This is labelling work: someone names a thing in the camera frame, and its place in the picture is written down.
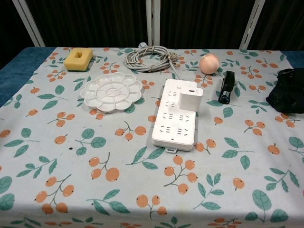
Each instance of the dark curtain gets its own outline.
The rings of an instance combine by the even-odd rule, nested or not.
[[[137,47],[147,42],[144,0],[27,0],[46,46]]]
[[[304,50],[303,0],[266,0],[248,49]]]
[[[24,48],[34,46],[12,0],[0,1],[0,44],[0,69]]]
[[[238,49],[254,0],[162,0],[161,45]]]

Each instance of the white flower-shaped palette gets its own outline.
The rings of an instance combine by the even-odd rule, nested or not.
[[[141,98],[142,83],[134,75],[120,72],[101,75],[86,83],[80,95],[84,103],[101,111],[124,110]]]

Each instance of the black stapler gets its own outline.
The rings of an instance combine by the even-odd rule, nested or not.
[[[225,77],[223,79],[222,88],[220,90],[218,102],[222,104],[229,104],[230,103],[230,93],[234,87],[234,72],[233,71],[226,71]]]

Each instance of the blue cloth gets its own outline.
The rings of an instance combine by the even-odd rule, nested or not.
[[[0,107],[26,84],[33,72],[54,49],[27,47],[0,70]]]

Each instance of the floral tablecloth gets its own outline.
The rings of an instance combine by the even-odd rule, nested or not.
[[[79,96],[102,74],[131,73],[132,48],[93,48],[86,72],[67,72],[58,47],[0,108],[0,227],[299,228],[304,224],[304,115],[275,111],[266,97],[280,51],[174,50],[183,80],[204,96],[195,147],[164,152],[151,143],[171,68],[133,74],[142,98],[119,112],[90,109]],[[220,68],[205,75],[201,56]],[[158,55],[142,61],[158,61]],[[226,70],[236,84],[217,99]]]

